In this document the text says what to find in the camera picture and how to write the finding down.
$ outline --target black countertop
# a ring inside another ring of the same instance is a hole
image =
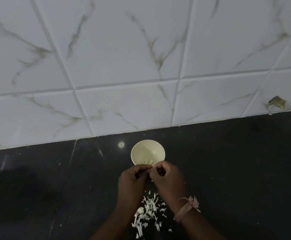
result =
[[[0,150],[0,239],[91,237],[145,139],[163,145],[227,239],[291,239],[291,112]],[[155,191],[151,181],[146,189]],[[160,232],[149,222],[144,239],[187,239],[166,215]]]

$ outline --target bowl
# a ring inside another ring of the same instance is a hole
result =
[[[131,160],[134,165],[156,163],[165,159],[163,146],[155,140],[139,141],[131,150]]]

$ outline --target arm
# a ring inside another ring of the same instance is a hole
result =
[[[115,210],[90,240],[119,240],[141,204],[144,186],[151,165],[135,165],[119,178],[118,201]]]
[[[157,171],[161,168],[165,171],[164,176],[160,176]],[[180,200],[178,203],[178,199],[189,197],[182,173],[176,166],[166,161],[161,161],[153,166],[150,177],[155,183],[161,198],[167,203],[172,212],[177,214],[182,206],[187,203],[187,200]],[[191,209],[186,213],[180,222],[191,240],[226,240],[195,209]]]

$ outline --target left hand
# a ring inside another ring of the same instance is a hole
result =
[[[132,218],[144,195],[145,184],[151,165],[135,165],[122,172],[119,178],[117,208]]]

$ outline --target tiled wall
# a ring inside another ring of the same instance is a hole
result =
[[[291,0],[0,0],[0,148],[282,110]]]

